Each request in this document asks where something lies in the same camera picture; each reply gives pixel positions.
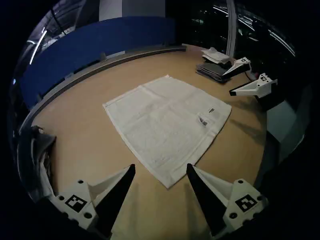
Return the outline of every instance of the folded towel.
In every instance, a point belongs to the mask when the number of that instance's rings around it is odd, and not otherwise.
[[[214,63],[226,63],[229,61],[230,57],[221,53],[221,52],[218,52],[215,48],[209,48],[209,49],[206,49],[206,50],[202,50],[202,52],[204,53],[202,56],[208,60],[210,60],[211,62],[214,62]]]
[[[214,63],[203,63],[196,66],[196,73],[220,83],[224,83],[228,80],[228,78],[222,76],[226,71],[227,70]]]
[[[167,188],[196,164],[226,122],[231,106],[165,76],[103,104],[138,160]]]

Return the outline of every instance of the blue partition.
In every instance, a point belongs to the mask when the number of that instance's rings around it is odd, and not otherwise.
[[[71,72],[98,60],[100,53],[113,53],[175,42],[173,19],[123,17],[81,27],[61,38],[28,66],[20,87],[28,108]]]

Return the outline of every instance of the gray folded cloth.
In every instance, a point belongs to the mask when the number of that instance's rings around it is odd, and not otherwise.
[[[227,70],[214,63],[203,63],[196,66],[196,73],[220,83],[227,81],[227,79],[222,78],[222,75],[226,71]]]

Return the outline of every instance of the table surface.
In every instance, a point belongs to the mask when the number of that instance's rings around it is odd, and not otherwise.
[[[208,226],[184,176],[167,190],[122,141],[102,104],[156,78],[170,75],[232,106],[213,144],[196,166],[233,182],[253,184],[266,138],[266,114],[253,96],[230,96],[248,82],[239,74],[219,84],[195,73],[202,63],[198,48],[148,56],[120,64],[76,84],[44,108],[33,125],[57,136],[52,152],[54,189],[63,191],[78,179],[103,180],[130,164],[136,175],[113,227],[118,239],[207,239]]]

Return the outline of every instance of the stack of folded cloth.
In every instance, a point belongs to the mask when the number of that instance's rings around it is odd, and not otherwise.
[[[196,67],[196,73],[216,80],[217,82],[224,83],[228,78],[222,76],[227,70],[214,63],[198,64]]]
[[[230,57],[218,52],[215,48],[209,48],[206,50],[202,50],[204,53],[202,56],[206,59],[208,59],[211,62],[214,62],[216,64],[222,63],[225,64],[230,60]]]

